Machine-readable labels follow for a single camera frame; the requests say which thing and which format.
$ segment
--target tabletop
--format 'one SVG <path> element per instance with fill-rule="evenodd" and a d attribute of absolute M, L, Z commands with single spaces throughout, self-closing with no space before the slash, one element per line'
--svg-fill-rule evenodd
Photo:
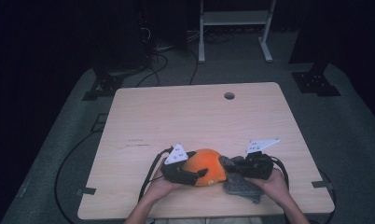
<path fill-rule="evenodd" d="M 303 213 L 330 213 L 334 204 L 286 99 L 276 83 L 120 89 L 98 146 L 78 216 L 126 218 L 155 157 L 180 143 L 185 151 L 211 148 L 245 156 L 250 140 L 280 138 L 263 152 L 281 160 L 290 192 Z M 149 217 L 251 217 L 282 214 L 267 196 L 259 204 L 229 195 L 222 183 L 184 186 L 155 204 Z"/>

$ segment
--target white bracket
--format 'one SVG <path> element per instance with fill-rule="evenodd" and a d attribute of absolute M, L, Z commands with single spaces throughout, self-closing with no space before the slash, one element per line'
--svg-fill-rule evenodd
<path fill-rule="evenodd" d="M 249 141 L 249 146 L 245 150 L 247 154 L 261 151 L 267 147 L 270 147 L 280 141 L 279 137 L 274 139 L 266 139 L 266 140 L 251 140 Z"/>
<path fill-rule="evenodd" d="M 184 148 L 181 144 L 176 144 L 173 151 L 171 151 L 170 155 L 165 160 L 164 164 L 173 164 L 179 161 L 187 161 L 188 154 L 185 152 Z"/>

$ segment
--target white metal frame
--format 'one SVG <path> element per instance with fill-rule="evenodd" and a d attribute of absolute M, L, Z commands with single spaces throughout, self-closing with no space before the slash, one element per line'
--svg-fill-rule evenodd
<path fill-rule="evenodd" d="M 201 0 L 200 6 L 200 42 L 199 42 L 199 63 L 205 62 L 204 52 L 204 26 L 206 25 L 250 25 L 264 24 L 264 34 L 258 38 L 267 63 L 272 62 L 272 57 L 267 47 L 266 40 L 269 34 L 272 15 L 276 0 L 271 0 L 269 10 L 257 11 L 216 11 L 205 12 L 204 3 Z"/>

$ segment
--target orange cloth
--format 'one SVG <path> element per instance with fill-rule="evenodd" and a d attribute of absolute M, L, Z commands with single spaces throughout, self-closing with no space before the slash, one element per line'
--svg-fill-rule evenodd
<path fill-rule="evenodd" d="M 188 159 L 182 167 L 185 171 L 197 173 L 208 169 L 205 176 L 200 177 L 195 186 L 209 186 L 226 180 L 226 173 L 219 161 L 220 154 L 210 148 L 196 150 L 196 154 Z"/>

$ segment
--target gray floor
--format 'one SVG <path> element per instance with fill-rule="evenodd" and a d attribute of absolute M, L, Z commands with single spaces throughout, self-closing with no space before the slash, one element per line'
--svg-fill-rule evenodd
<path fill-rule="evenodd" d="M 332 223 L 375 223 L 375 118 L 348 77 L 333 65 L 326 69 L 325 75 L 341 96 L 300 93 L 291 73 L 307 71 L 311 64 L 288 64 L 296 36 L 297 33 L 270 33 L 268 44 L 273 63 L 265 63 L 256 34 L 236 35 L 230 42 L 206 45 L 207 61 L 199 64 L 193 85 L 277 82 L 317 166 L 330 177 L 336 189 L 337 208 Z M 197 44 L 190 47 L 197 53 Z M 159 72 L 160 85 L 188 85 L 196 64 L 193 55 L 182 50 L 162 55 L 169 62 Z M 154 69 L 163 65 L 161 57 L 154 57 Z M 146 70 L 126 78 L 123 88 L 135 87 L 150 73 Z M 68 223 L 54 199 L 58 169 L 74 146 L 90 134 L 97 116 L 108 113 L 112 104 L 112 97 L 82 101 L 94 79 L 89 70 L 76 84 L 3 223 Z M 155 77 L 150 77 L 140 87 L 156 85 Z M 60 172 L 57 188 L 60 205 L 74 223 L 121 223 L 120 220 L 83 221 L 76 216 L 80 191 L 86 185 L 100 138 L 101 133 L 94 133 L 76 147 Z M 310 217 L 323 223 L 327 215 Z M 283 223 L 283 218 L 263 217 L 263 222 Z"/>

